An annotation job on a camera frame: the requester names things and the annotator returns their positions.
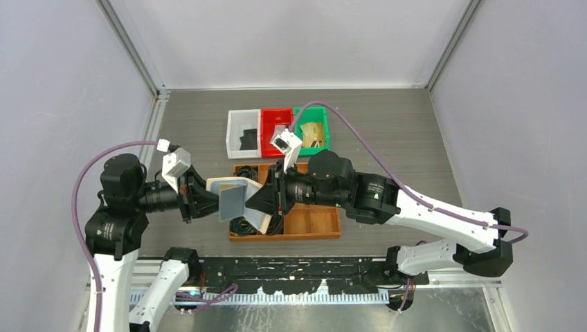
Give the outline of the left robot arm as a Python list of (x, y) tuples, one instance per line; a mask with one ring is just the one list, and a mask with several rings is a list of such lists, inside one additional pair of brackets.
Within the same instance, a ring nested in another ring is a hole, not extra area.
[(196, 284), (202, 266), (195, 249), (171, 247), (146, 294), (131, 308), (134, 267), (142, 235), (153, 212), (178, 210), (191, 222), (218, 211), (218, 196), (182, 148), (163, 157), (162, 181), (149, 182), (145, 166), (133, 154), (121, 154), (104, 164), (100, 175), (100, 207), (85, 226), (86, 245), (98, 268), (92, 289), (101, 297), (90, 302), (101, 310), (87, 328), (99, 331), (157, 331), (178, 289)]

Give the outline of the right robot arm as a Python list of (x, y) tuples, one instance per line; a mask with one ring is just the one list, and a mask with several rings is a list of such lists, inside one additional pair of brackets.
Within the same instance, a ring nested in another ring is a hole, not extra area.
[(386, 279), (401, 284), (429, 270), (461, 267), (481, 277), (500, 277), (512, 265), (513, 248), (504, 240), (510, 212), (498, 207), (474, 212), (423, 195), (411, 198), (394, 180), (357, 172), (333, 151), (312, 156), (306, 172), (283, 163), (270, 166), (264, 185), (246, 206), (284, 216), (297, 204), (341, 208), (349, 219), (369, 225), (400, 225), (441, 239), (388, 249)]

